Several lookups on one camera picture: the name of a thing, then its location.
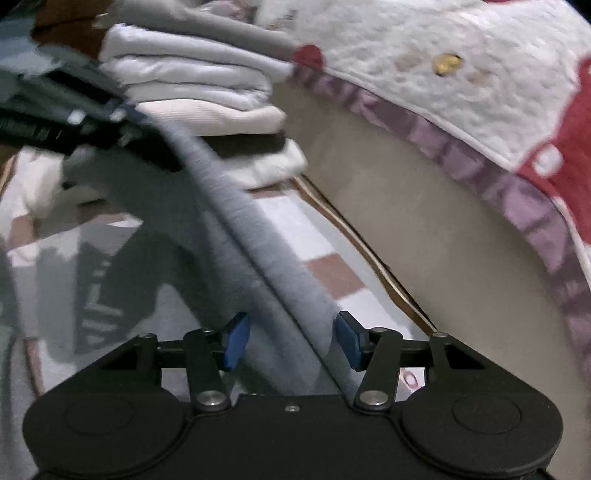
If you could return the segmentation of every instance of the stack of folded clothes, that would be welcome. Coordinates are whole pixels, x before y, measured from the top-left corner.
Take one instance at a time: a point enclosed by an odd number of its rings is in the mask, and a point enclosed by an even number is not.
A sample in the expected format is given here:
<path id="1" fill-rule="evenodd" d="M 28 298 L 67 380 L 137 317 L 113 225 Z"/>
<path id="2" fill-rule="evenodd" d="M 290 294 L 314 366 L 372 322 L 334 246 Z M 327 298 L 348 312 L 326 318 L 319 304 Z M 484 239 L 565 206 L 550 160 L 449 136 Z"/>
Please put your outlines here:
<path id="1" fill-rule="evenodd" d="M 282 132 L 285 113 L 269 103 L 298 45 L 284 32 L 234 20 L 248 15 L 231 1 L 197 3 L 116 0 L 101 19 L 112 25 L 103 69 L 139 110 L 204 137 L 242 188 L 301 173 L 306 159 Z"/>

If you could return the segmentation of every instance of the red and white blanket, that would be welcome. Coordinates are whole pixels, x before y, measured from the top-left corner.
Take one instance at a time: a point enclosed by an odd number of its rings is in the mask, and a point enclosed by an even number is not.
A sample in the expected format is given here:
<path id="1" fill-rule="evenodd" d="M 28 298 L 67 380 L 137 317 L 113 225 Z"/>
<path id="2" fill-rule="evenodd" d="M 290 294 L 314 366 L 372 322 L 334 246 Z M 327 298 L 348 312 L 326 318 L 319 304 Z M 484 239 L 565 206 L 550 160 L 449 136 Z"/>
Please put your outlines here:
<path id="1" fill-rule="evenodd" d="M 416 143 L 521 231 L 588 357 L 591 25 L 564 0 L 266 0 L 257 23 L 306 45 L 301 84 Z"/>

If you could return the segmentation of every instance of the mattress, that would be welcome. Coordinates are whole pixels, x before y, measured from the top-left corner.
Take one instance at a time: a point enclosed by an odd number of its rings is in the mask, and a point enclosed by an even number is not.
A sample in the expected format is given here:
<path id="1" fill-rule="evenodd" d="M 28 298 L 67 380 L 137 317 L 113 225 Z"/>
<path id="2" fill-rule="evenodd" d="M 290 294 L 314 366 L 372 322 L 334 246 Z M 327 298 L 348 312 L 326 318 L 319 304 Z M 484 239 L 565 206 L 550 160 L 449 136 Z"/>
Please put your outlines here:
<path id="1" fill-rule="evenodd" d="M 502 169 L 485 171 L 491 163 L 471 170 L 436 164 L 412 142 L 317 95 L 314 84 L 306 86 L 298 81 L 278 86 L 272 98 L 287 113 L 287 134 L 309 160 L 306 177 L 437 328 L 556 403 L 564 437 L 550 472 L 588 479 L 590 395 L 556 301 L 564 277 L 551 277 L 523 237 L 540 232 L 551 248 L 547 234 L 566 228 L 564 220 L 547 215 L 534 225 L 537 230 L 520 232 L 506 219 L 507 211 L 514 211 L 510 195 L 518 189 L 531 195 L 529 203 L 518 204 L 525 213 L 547 200 L 525 180 L 511 184 L 514 180 Z M 568 242 L 570 237 L 561 238 Z M 580 272 L 576 256 L 566 262 L 569 266 Z"/>

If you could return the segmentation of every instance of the blue gripper pad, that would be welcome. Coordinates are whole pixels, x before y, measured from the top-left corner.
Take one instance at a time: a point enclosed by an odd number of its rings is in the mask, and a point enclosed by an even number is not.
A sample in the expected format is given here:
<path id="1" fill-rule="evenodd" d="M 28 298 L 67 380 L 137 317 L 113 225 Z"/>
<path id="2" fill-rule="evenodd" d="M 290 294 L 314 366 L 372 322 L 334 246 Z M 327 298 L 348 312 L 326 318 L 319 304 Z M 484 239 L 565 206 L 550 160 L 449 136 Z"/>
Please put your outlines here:
<path id="1" fill-rule="evenodd" d="M 242 357 L 251 334 L 251 319 L 246 313 L 228 333 L 228 346 L 223 357 L 224 371 L 234 370 Z"/>
<path id="2" fill-rule="evenodd" d="M 359 371 L 361 368 L 362 351 L 361 351 L 361 333 L 359 323 L 349 312 L 339 312 L 335 318 L 335 332 L 336 338 L 339 341 L 343 353 L 349 361 L 349 365 L 353 370 Z"/>

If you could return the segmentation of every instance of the purple trim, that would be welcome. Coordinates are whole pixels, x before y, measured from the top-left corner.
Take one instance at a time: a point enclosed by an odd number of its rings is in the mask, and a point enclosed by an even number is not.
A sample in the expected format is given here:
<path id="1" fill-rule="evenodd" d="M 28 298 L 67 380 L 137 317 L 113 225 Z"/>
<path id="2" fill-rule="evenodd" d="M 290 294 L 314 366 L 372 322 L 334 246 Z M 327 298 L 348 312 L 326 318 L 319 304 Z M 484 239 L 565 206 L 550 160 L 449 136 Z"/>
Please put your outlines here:
<path id="1" fill-rule="evenodd" d="M 574 241 L 550 198 L 420 115 L 320 70 L 296 65 L 296 83 L 332 98 L 370 123 L 414 143 L 449 176 L 499 211 L 538 252 L 591 379 L 591 290 Z"/>

